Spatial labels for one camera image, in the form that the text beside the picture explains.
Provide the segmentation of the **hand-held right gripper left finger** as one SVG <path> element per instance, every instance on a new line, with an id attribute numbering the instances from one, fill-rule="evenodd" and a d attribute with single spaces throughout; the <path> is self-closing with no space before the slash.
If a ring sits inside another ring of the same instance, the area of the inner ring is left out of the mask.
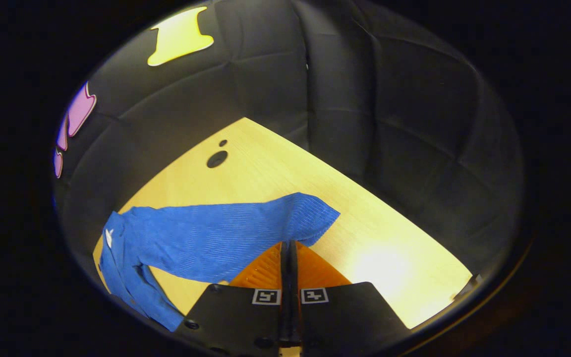
<path id="1" fill-rule="evenodd" d="M 228 284 L 209 285 L 174 336 L 218 356 L 277 356 L 291 242 L 277 242 Z"/>

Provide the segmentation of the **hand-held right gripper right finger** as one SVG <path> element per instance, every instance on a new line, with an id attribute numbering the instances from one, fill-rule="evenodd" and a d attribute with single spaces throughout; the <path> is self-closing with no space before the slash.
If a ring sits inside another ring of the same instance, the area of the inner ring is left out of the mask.
<path id="1" fill-rule="evenodd" d="M 374 356 L 410 330 L 370 282 L 352 283 L 300 242 L 290 244 L 290 340 L 302 356 Z"/>

